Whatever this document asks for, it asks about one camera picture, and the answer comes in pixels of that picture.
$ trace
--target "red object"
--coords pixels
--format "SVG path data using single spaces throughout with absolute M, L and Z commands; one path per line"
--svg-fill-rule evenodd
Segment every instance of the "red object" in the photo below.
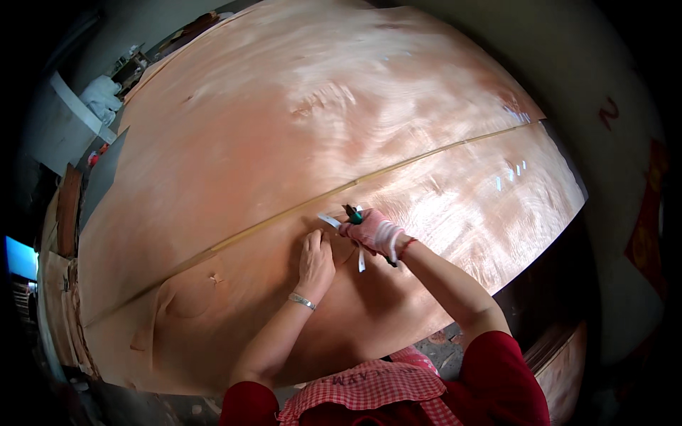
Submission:
M 668 282 L 663 277 L 661 252 L 658 245 L 658 213 L 661 207 L 663 175 L 668 172 L 668 150 L 651 139 L 647 188 L 632 236 L 625 248 L 625 257 L 644 275 L 661 300 L 668 295 Z
M 109 149 L 109 146 L 110 145 L 105 142 L 104 145 L 102 145 L 102 148 L 100 148 L 100 155 L 104 154 L 106 150 Z
M 516 340 L 501 331 L 474 339 L 464 354 L 460 379 L 442 382 L 447 392 L 440 400 L 465 425 L 550 424 L 544 394 Z M 277 425 L 278 410 L 272 391 L 257 383 L 241 382 L 227 390 L 220 424 Z M 379 425 L 433 424 L 419 404 L 406 400 L 355 411 L 327 402 L 306 410 L 300 425 L 353 425 L 364 419 Z
M 608 129 L 608 131 L 611 131 L 611 124 L 608 122 L 608 119 L 615 120 L 618 117 L 621 116 L 621 113 L 618 111 L 618 106 L 616 105 L 615 102 L 613 102 L 613 99 L 611 99 L 610 96 L 606 97 L 606 101 L 611 104 L 613 107 L 613 112 L 607 111 L 603 108 L 599 109 L 599 119 L 602 120 L 602 123 L 604 123 L 604 126 Z
M 405 250 L 407 250 L 407 248 L 410 247 L 410 244 L 414 243 L 416 240 L 417 239 L 415 237 L 410 238 L 410 241 L 408 241 L 405 247 L 402 248 L 402 251 L 400 252 L 400 256 L 398 257 L 398 259 L 402 259 L 402 255 L 405 252 Z
M 401 401 L 419 406 L 434 425 L 461 425 L 440 398 L 447 388 L 428 357 L 412 345 L 390 357 L 392 362 L 375 359 L 309 383 L 286 401 L 277 415 L 281 426 L 298 426 L 303 415 L 310 416 L 309 412 L 326 403 L 357 413 Z
M 90 153 L 90 155 L 88 155 L 88 158 L 87 158 L 88 167 L 92 167 L 95 164 L 97 164 L 97 160 L 99 160 L 99 159 L 100 159 L 100 156 L 97 155 L 97 151 L 92 151 Z

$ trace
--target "woman's left hand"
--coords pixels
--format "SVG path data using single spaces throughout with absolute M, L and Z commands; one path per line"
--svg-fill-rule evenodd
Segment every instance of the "woman's left hand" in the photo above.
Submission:
M 303 240 L 300 278 L 294 292 L 317 305 L 329 289 L 335 273 L 329 234 L 316 229 Z

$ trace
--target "red number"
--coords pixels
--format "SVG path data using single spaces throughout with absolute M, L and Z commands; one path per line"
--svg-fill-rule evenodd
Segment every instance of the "red number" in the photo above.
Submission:
M 609 104 L 613 107 L 613 112 L 607 111 L 603 108 L 599 109 L 599 119 L 602 120 L 602 123 L 606 126 L 606 128 L 611 131 L 611 124 L 608 122 L 608 119 L 617 119 L 620 117 L 620 112 L 618 112 L 618 106 L 616 105 L 615 102 L 613 102 L 613 99 L 611 99 L 610 96 L 606 97 L 606 100 L 608 101 Z

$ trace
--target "blue light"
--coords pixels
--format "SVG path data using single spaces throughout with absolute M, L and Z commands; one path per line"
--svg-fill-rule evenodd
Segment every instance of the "blue light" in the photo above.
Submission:
M 28 245 L 9 237 L 5 237 L 5 244 L 7 246 L 7 263 L 10 272 L 37 281 L 38 253 L 34 252 L 33 248 Z

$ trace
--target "red string bracelet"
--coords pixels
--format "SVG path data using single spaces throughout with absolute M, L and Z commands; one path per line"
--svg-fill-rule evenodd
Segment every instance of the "red string bracelet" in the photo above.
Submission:
M 405 254 L 405 250 L 407 250 L 408 247 L 410 247 L 410 244 L 414 243 L 417 239 L 415 237 L 410 238 L 410 241 L 405 244 L 405 247 L 402 248 L 402 251 L 400 252 L 400 256 L 398 256 L 398 260 L 402 259 L 402 255 Z

